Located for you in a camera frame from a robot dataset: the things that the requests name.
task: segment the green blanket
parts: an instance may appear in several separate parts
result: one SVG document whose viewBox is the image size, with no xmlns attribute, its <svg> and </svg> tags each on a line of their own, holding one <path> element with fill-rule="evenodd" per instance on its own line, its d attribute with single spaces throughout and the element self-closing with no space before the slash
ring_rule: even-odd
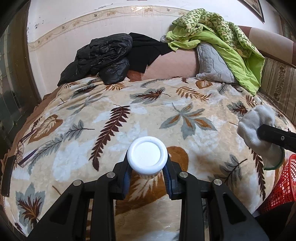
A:
<svg viewBox="0 0 296 241">
<path fill-rule="evenodd" d="M 203 8 L 188 12 L 173 24 L 175 29 L 166 36 L 171 49 L 192 49 L 201 41 L 211 43 L 240 85 L 256 94 L 265 58 L 237 25 Z"/>
</svg>

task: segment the gray pillow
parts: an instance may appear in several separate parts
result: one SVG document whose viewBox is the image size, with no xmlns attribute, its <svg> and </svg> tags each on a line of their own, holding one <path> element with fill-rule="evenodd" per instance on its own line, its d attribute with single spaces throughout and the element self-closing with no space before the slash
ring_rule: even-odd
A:
<svg viewBox="0 0 296 241">
<path fill-rule="evenodd" d="M 202 41 L 196 49 L 200 63 L 200 73 L 196 75 L 196 79 L 238 84 L 225 61 L 211 44 Z"/>
</svg>

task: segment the black puffer jacket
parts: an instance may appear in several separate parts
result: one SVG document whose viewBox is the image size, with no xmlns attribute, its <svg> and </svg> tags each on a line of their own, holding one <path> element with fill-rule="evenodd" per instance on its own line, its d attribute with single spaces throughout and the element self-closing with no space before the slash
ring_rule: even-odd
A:
<svg viewBox="0 0 296 241">
<path fill-rule="evenodd" d="M 113 34 L 93 39 L 77 51 L 74 62 L 61 73 L 57 86 L 99 73 L 105 84 L 122 81 L 129 70 L 124 56 L 131 50 L 133 39 L 128 34 Z"/>
</svg>

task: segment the white lid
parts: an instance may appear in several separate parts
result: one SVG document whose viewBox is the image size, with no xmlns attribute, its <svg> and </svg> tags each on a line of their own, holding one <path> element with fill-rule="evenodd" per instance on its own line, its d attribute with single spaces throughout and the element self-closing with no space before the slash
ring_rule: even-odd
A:
<svg viewBox="0 0 296 241">
<path fill-rule="evenodd" d="M 158 173 L 165 166 L 168 151 L 159 139 L 141 137 L 135 139 L 127 151 L 128 163 L 131 168 L 141 175 Z"/>
</svg>

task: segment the wall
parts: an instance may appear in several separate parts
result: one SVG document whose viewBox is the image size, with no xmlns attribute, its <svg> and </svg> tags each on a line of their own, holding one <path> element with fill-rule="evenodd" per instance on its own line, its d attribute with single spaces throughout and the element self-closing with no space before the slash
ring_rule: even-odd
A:
<svg viewBox="0 0 296 241">
<path fill-rule="evenodd" d="M 50 93 L 56 88 L 61 71 L 73 61 L 77 49 L 88 44 L 92 38 L 119 32 L 137 31 L 159 39 L 161 35 L 166 33 L 170 23 L 180 16 L 177 12 L 167 15 L 167 13 L 157 14 L 144 11 L 143 14 L 125 14 L 124 17 L 121 16 L 120 21 L 118 18 L 109 18 L 92 22 L 88 18 L 91 13 L 98 14 L 97 12 L 100 10 L 122 6 L 153 5 L 187 10 L 202 7 L 208 11 L 219 13 L 225 20 L 232 21 L 237 25 L 257 27 L 281 34 L 278 14 L 265 0 L 260 0 L 260 2 L 265 23 L 262 23 L 238 0 L 31 0 L 27 35 L 32 71 L 40 95 Z M 87 19 L 87 24 L 82 25 L 80 22 L 72 25 L 65 24 L 83 15 L 86 15 L 84 18 Z M 74 25 L 77 26 L 61 35 L 57 33 L 57 30 L 64 24 L 70 28 L 73 28 Z"/>
</svg>

